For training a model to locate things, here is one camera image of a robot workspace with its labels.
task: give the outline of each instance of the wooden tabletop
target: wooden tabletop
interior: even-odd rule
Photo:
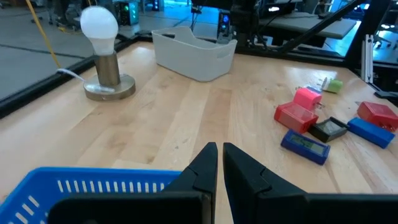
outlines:
[[[158,66],[150,43],[119,53],[119,67],[137,83],[125,100],[91,101],[72,80],[0,120],[0,197],[38,166],[182,170],[209,141],[219,148],[217,223],[231,223],[223,142],[307,192],[398,193],[396,140],[383,150],[347,133],[329,142],[324,166],[279,145],[288,129],[274,121],[276,106],[292,101],[296,87],[325,77],[345,85],[338,95],[323,94],[318,121],[334,116],[347,122],[364,100],[398,113],[345,68],[236,54],[229,74],[199,83]],[[94,74],[92,68],[83,76]]]

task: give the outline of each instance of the round metal base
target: round metal base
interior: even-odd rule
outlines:
[[[116,86],[107,86],[115,89],[113,93],[87,88],[87,85],[100,85],[98,76],[95,75],[89,78],[83,85],[87,98],[98,101],[120,100],[133,95],[136,91],[136,81],[133,77],[126,74],[120,75],[120,84]]]

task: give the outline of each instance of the blue basket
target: blue basket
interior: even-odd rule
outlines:
[[[180,171],[41,167],[29,172],[0,206],[0,223],[46,223],[48,211],[70,194],[156,193]]]

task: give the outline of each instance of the white light bulb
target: white light bulb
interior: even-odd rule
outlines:
[[[81,13],[80,26],[96,55],[113,54],[118,22],[111,12],[101,6],[87,7]]]

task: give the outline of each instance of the gray floor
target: gray floor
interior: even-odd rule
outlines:
[[[44,18],[41,24],[53,50],[59,55],[68,55],[58,56],[62,67],[68,67],[92,55],[91,43],[83,34],[62,32],[56,26],[48,24],[47,13],[43,9],[37,9],[37,12]],[[30,22],[31,19],[32,16],[26,8],[0,9],[0,99],[40,81],[53,74],[56,69],[49,54],[35,52],[48,49],[37,26]],[[215,38],[217,20],[217,9],[204,8],[202,14],[197,17],[193,33],[201,37]],[[166,6],[164,12],[146,10],[144,14],[140,14],[139,25],[121,27],[119,32],[129,37],[139,30],[190,26],[191,21],[190,6]],[[343,40],[326,40],[323,49],[345,55],[358,26],[359,24]],[[384,37],[393,41],[397,38],[389,32],[386,32]],[[387,48],[384,44],[381,49],[375,49],[374,56],[378,60],[395,61],[398,57],[397,52],[398,50]]]

